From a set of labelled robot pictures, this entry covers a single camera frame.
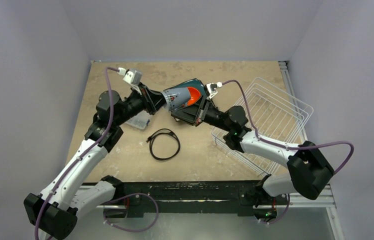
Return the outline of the orange bowl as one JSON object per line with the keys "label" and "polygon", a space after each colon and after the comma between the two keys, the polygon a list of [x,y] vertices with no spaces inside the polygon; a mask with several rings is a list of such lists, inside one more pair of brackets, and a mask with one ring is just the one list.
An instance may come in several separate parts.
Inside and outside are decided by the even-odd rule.
{"label": "orange bowl", "polygon": [[195,87],[189,86],[189,87],[187,87],[187,89],[188,89],[189,94],[190,94],[190,99],[187,101],[185,106],[189,107],[189,106],[192,106],[193,104],[195,104],[202,97],[202,94]]}

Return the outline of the teal square plate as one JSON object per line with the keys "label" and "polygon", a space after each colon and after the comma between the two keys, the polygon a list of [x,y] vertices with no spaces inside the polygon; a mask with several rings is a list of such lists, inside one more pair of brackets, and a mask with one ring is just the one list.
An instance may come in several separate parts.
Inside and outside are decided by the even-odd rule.
{"label": "teal square plate", "polygon": [[166,101],[166,109],[174,111],[190,107],[206,97],[205,86],[201,80],[193,78],[162,91]]}

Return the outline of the floral square plate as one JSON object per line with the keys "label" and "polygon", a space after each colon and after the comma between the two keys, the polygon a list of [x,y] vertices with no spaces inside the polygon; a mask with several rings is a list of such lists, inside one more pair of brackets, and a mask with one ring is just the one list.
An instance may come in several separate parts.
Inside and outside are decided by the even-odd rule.
{"label": "floral square plate", "polygon": [[203,110],[205,112],[209,110],[218,110],[219,107],[215,105],[214,101],[212,99],[205,99]]}

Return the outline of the grey mug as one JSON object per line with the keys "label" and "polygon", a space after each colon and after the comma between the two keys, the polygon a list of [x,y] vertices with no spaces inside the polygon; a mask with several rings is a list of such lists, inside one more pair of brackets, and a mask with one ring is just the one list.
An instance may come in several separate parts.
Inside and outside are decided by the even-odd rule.
{"label": "grey mug", "polygon": [[181,108],[191,99],[190,91],[187,87],[169,88],[162,92],[165,100],[165,109],[169,112]]}

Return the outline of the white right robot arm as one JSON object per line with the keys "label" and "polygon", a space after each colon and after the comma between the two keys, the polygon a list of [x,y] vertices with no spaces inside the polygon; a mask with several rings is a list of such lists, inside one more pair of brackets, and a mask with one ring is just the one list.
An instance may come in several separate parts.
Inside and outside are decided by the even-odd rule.
{"label": "white right robot arm", "polygon": [[242,106],[235,105],[223,112],[204,96],[192,105],[188,105],[188,100],[188,97],[168,97],[168,108],[175,118],[193,126],[204,122],[224,130],[227,133],[223,140],[229,149],[261,156],[287,168],[286,174],[267,175],[258,184],[255,196],[259,202],[267,204],[288,193],[315,200],[334,176],[333,167],[313,142],[291,144],[257,136],[247,127],[249,120]]}

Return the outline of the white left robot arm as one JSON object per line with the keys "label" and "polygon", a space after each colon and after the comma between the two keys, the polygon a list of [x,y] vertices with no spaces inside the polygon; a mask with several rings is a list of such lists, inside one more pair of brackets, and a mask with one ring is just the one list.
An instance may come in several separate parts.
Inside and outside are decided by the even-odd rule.
{"label": "white left robot arm", "polygon": [[23,201],[36,240],[64,240],[83,218],[100,204],[117,205],[125,194],[117,179],[100,180],[87,191],[78,193],[92,170],[112,151],[123,135],[121,125],[143,111],[155,114],[162,107],[177,107],[177,95],[170,90],[155,91],[142,83],[131,86],[122,99],[109,88],[98,97],[96,113],[74,156],[39,194],[30,193]]}

